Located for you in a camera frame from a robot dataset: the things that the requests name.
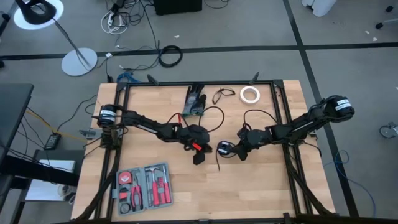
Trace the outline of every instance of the roll of tape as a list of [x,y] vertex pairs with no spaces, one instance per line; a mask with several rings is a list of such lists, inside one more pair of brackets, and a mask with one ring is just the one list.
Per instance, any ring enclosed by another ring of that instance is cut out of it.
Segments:
[[[256,98],[254,100],[248,100],[244,97],[245,91],[251,91],[255,94]],[[241,100],[247,104],[257,103],[260,100],[260,91],[253,86],[246,86],[241,90]]]

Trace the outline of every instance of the tool holder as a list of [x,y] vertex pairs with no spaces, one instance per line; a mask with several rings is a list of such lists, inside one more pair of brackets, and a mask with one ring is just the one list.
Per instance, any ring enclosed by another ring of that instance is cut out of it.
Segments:
[[[139,203],[139,192],[136,193],[135,185],[141,188],[142,206]],[[112,198],[118,201],[118,213],[121,216],[172,205],[169,165],[162,162],[145,167],[119,170],[116,173],[116,188],[112,190]]]

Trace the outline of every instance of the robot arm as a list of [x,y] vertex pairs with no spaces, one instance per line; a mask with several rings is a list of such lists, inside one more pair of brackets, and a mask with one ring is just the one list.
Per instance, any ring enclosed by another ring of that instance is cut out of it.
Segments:
[[121,122],[116,124],[116,112],[123,110],[119,105],[104,105],[101,107],[97,124],[103,128],[103,138],[101,145],[106,147],[119,147],[117,134],[118,128],[134,126],[155,134],[163,142],[179,142],[184,145],[186,151],[194,150],[193,163],[200,164],[205,160],[205,153],[212,152],[208,145],[210,137],[208,131],[198,125],[189,125],[185,128],[180,123],[160,124],[145,116],[137,114],[135,111],[124,111]]
[[259,149],[268,144],[300,144],[309,132],[318,130],[329,122],[347,121],[353,115],[354,108],[346,97],[330,96],[327,99],[322,99],[319,104],[311,106],[308,113],[287,124],[268,126],[264,131],[252,130],[248,124],[243,124],[238,132],[241,140],[231,148],[230,152],[237,153],[239,158],[244,161],[248,152],[253,149]]

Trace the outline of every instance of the wooden table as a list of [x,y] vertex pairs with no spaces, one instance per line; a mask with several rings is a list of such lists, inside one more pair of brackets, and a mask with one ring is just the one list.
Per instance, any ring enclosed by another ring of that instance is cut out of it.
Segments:
[[[285,80],[284,85],[292,118],[307,112],[300,82]],[[112,221],[276,218],[281,217],[284,212],[294,216],[281,145],[268,145],[260,150],[253,150],[246,161],[240,161],[238,156],[230,159],[219,156],[221,171],[218,171],[215,158],[216,145],[221,140],[239,142],[236,133],[242,126],[243,113],[246,110],[262,109],[275,116],[269,85],[255,85],[261,93],[261,99],[254,105],[244,104],[239,99],[239,92],[243,86],[222,86],[233,88],[237,94],[222,96],[217,103],[225,113],[225,121],[222,127],[210,133],[213,153],[207,154],[206,161],[199,166],[192,164],[194,152],[184,151],[181,144],[164,143],[151,133],[129,128],[129,132],[123,137],[119,169],[168,162],[174,204],[166,208],[120,217],[114,203]],[[204,88],[203,92],[208,96],[207,106],[212,105],[211,97],[220,87],[207,85]],[[172,114],[182,111],[186,91],[186,86],[133,87],[129,94],[128,109],[164,123]],[[113,104],[115,92],[116,84],[101,84],[95,114],[99,113],[101,105]],[[279,99],[282,119],[285,121],[281,101]],[[275,124],[268,115],[260,112],[248,113],[246,120],[253,129],[264,129],[265,126]],[[188,118],[187,121],[189,124],[197,124],[198,118]],[[212,129],[220,121],[221,113],[218,110],[208,110],[202,118],[201,125]],[[91,127],[98,128],[96,119],[92,121]],[[313,138],[307,138],[306,142],[316,145]],[[86,152],[96,146],[97,142],[87,147]],[[300,146],[300,152],[309,188],[327,209],[334,212],[318,151],[312,146],[303,145]],[[114,154],[111,155],[109,169],[113,156]],[[93,199],[99,186],[103,160],[104,149],[97,149],[84,160],[72,218],[79,216]],[[300,187],[297,186],[297,189],[300,205],[304,210]],[[103,198],[102,217],[106,216],[108,194],[109,192]]]

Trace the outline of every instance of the floor lamp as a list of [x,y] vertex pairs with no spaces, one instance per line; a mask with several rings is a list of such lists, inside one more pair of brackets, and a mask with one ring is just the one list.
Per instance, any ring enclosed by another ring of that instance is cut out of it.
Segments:
[[15,2],[19,6],[14,14],[14,22],[18,27],[26,30],[38,30],[55,23],[72,45],[74,50],[67,53],[62,59],[61,67],[66,74],[80,76],[95,68],[98,61],[96,52],[86,47],[77,48],[57,22],[63,14],[63,4],[60,0],[31,0],[27,3],[23,0],[15,0]]

